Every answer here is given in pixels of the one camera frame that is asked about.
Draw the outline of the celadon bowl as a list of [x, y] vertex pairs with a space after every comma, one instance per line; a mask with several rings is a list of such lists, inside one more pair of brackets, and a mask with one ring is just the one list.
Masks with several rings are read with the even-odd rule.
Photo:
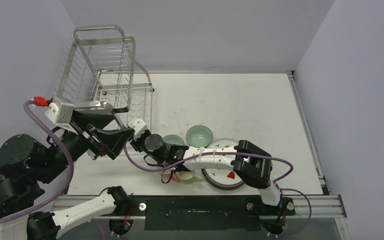
[[183, 139], [176, 134], [166, 135], [162, 139], [167, 144], [178, 145], [178, 146], [184, 146], [185, 145]]
[[188, 129], [186, 142], [192, 147], [207, 147], [213, 141], [213, 132], [205, 125], [195, 125]]

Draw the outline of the stainless steel dish rack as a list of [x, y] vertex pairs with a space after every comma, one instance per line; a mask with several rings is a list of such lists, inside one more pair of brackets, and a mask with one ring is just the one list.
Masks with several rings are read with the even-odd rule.
[[150, 127], [155, 89], [136, 48], [119, 25], [76, 27], [55, 96], [74, 104], [105, 102], [124, 124], [139, 118]]

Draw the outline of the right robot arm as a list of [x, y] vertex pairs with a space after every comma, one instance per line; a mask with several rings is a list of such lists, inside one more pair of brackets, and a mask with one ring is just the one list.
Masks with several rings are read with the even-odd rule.
[[158, 134], [146, 130], [134, 135], [129, 144], [138, 153], [155, 160], [149, 172], [191, 173], [196, 170], [224, 170], [234, 173], [244, 184], [258, 190], [262, 207], [277, 218], [262, 226], [273, 235], [281, 234], [286, 216], [294, 209], [290, 198], [285, 197], [278, 181], [290, 174], [293, 165], [281, 158], [272, 157], [255, 144], [240, 140], [234, 146], [219, 148], [193, 147], [170, 144]]

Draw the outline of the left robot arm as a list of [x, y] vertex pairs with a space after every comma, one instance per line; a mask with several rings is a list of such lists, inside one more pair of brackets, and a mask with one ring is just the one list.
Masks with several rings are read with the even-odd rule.
[[61, 137], [49, 129], [53, 143], [46, 147], [27, 134], [14, 135], [0, 147], [0, 240], [55, 240], [96, 217], [129, 210], [129, 197], [121, 186], [108, 187], [98, 197], [58, 211], [42, 211], [35, 200], [62, 172], [74, 174], [74, 163], [87, 151], [115, 159], [135, 131], [106, 127], [110, 114], [75, 111]]

